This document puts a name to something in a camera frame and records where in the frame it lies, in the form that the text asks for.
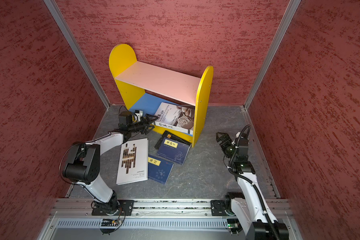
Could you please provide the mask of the white heritage cultural book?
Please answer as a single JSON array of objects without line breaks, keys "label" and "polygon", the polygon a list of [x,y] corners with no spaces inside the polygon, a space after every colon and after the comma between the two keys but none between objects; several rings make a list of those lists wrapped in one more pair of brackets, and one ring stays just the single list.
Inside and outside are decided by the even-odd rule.
[{"label": "white heritage cultural book", "polygon": [[154,116],[158,117],[154,126],[175,130],[192,136],[195,109],[169,103],[161,103]]}]

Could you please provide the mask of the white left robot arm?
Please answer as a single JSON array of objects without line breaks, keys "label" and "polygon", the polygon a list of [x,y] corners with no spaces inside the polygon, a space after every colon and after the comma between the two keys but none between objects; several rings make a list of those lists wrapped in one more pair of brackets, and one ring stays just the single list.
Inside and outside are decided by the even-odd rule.
[{"label": "white left robot arm", "polygon": [[113,216],[122,211],[117,194],[100,176],[101,155],[126,143],[133,133],[147,135],[155,127],[157,116],[142,111],[124,111],[119,114],[118,128],[107,135],[89,142],[75,142],[66,151],[59,168],[60,177],[68,184],[83,187],[94,198],[93,207]]}]

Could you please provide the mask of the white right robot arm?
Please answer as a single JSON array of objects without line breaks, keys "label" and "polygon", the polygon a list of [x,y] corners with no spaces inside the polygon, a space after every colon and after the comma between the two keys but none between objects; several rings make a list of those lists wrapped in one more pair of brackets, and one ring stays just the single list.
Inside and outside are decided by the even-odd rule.
[{"label": "white right robot arm", "polygon": [[227,133],[216,133],[224,156],[230,159],[227,169],[241,189],[241,193],[227,193],[226,210],[235,215],[247,240],[288,240],[289,231],[269,208],[258,184],[256,171],[249,161],[248,134],[239,133],[232,140]]}]

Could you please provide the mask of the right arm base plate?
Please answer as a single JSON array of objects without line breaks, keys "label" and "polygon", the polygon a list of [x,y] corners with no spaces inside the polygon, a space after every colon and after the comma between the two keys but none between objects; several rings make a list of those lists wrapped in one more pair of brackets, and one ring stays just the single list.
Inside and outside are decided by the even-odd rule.
[{"label": "right arm base plate", "polygon": [[224,200],[211,200],[212,216],[231,216],[232,212],[227,210],[226,202]]}]

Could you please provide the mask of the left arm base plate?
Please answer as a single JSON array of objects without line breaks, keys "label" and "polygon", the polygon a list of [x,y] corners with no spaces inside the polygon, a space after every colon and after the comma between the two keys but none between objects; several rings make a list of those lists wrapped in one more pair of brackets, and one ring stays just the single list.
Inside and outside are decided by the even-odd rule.
[{"label": "left arm base plate", "polygon": [[133,200],[110,200],[104,204],[92,201],[92,216],[130,216],[134,202]]}]

